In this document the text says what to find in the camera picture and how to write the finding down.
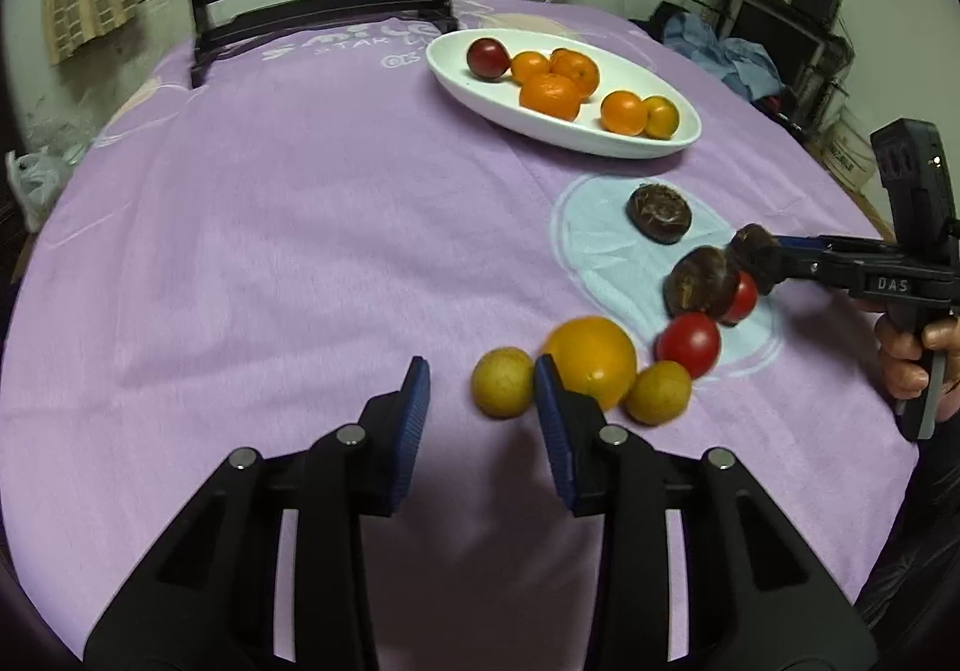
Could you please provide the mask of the right hand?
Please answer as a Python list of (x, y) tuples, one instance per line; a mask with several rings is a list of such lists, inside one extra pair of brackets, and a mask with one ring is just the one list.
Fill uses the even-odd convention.
[(940, 390), (940, 414), (952, 416), (958, 408), (958, 320), (947, 318), (926, 326), (923, 336), (900, 329), (884, 313), (874, 326), (878, 362), (884, 387), (897, 400), (914, 400), (931, 384), (931, 375), (919, 361), (924, 351), (947, 357), (944, 385)]

